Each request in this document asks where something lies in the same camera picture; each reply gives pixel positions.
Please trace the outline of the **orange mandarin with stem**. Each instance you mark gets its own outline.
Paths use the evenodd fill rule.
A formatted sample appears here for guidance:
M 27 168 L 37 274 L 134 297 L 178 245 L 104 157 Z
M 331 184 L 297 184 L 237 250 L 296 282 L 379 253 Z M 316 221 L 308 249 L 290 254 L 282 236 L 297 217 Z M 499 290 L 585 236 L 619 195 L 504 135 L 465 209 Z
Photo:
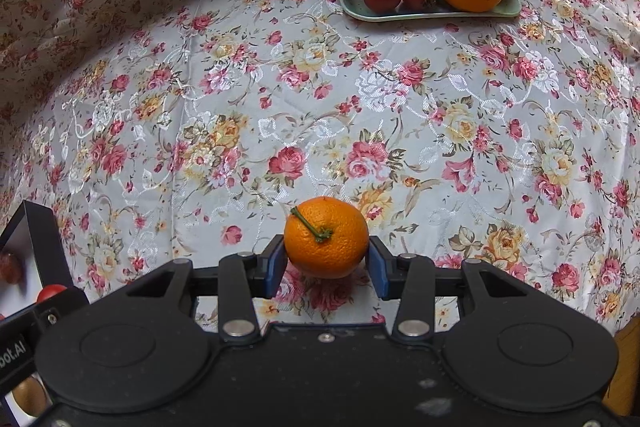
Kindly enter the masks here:
M 336 280 L 352 273 L 367 254 L 369 229 L 356 207 L 320 196 L 291 209 L 283 243 L 288 260 L 300 272 Z

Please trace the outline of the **brown kiwi in box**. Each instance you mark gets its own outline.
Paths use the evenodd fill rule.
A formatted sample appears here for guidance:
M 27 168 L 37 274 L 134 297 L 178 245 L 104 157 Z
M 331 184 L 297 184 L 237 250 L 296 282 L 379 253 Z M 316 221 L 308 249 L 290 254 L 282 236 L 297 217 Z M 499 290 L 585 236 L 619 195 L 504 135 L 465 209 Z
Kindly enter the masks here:
M 49 406 L 47 392 L 34 376 L 29 376 L 11 392 L 17 406 L 27 415 L 37 417 Z

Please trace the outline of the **black box white interior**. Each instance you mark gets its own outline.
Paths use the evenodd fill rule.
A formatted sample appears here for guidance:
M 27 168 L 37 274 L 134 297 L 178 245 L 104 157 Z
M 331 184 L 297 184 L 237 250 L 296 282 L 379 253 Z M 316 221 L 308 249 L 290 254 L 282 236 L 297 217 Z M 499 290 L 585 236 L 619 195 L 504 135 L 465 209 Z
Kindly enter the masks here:
M 1 281 L 1 316 L 10 317 L 33 305 L 42 288 L 72 286 L 58 220 L 35 202 L 21 202 L 1 232 L 1 251 L 17 257 L 23 276 L 15 285 Z

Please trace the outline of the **floral tablecloth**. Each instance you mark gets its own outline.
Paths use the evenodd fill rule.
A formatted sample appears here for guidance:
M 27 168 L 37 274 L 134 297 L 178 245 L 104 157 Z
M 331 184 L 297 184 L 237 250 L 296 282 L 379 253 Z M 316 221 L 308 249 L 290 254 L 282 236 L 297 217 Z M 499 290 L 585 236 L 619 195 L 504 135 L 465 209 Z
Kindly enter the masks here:
M 365 24 L 338 0 L 1 0 L 1 214 L 50 207 L 100 298 L 354 205 L 612 332 L 639 314 L 639 0 Z

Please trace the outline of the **pale green fruit tray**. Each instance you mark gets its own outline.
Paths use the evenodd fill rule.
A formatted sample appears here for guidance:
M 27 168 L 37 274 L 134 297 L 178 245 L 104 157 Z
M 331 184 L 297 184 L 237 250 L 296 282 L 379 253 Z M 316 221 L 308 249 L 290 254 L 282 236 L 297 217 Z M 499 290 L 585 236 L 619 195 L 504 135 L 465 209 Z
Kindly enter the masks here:
M 521 0 L 501 0 L 491 11 L 472 13 L 458 11 L 437 0 L 424 12 L 411 11 L 403 3 L 394 12 L 376 14 L 363 0 L 338 0 L 345 14 L 368 23 L 403 22 L 404 20 L 451 20 L 452 18 L 513 18 L 521 14 Z

